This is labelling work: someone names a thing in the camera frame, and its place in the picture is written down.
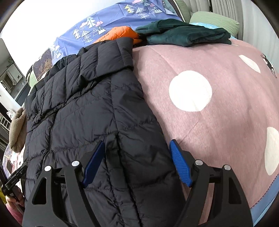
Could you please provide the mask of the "pink sleeve forearm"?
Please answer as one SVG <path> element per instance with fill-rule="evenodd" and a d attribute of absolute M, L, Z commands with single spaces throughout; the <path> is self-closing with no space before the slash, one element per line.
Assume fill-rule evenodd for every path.
<path fill-rule="evenodd" d="M 11 207 L 8 203 L 6 204 L 6 207 L 9 210 L 9 212 L 11 213 L 11 215 L 15 218 L 15 220 L 20 225 L 22 225 L 23 214 L 21 212 L 19 212 L 19 210 L 15 206 Z"/>

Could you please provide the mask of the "person's left hand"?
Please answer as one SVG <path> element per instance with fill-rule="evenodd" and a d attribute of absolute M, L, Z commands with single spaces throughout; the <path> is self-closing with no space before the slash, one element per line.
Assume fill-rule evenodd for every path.
<path fill-rule="evenodd" d="M 25 206 L 25 198 L 22 194 L 21 189 L 18 186 L 14 187 L 14 196 L 7 195 L 6 201 L 9 207 L 12 209 L 16 209 L 16 205 L 20 205 L 21 207 Z"/>

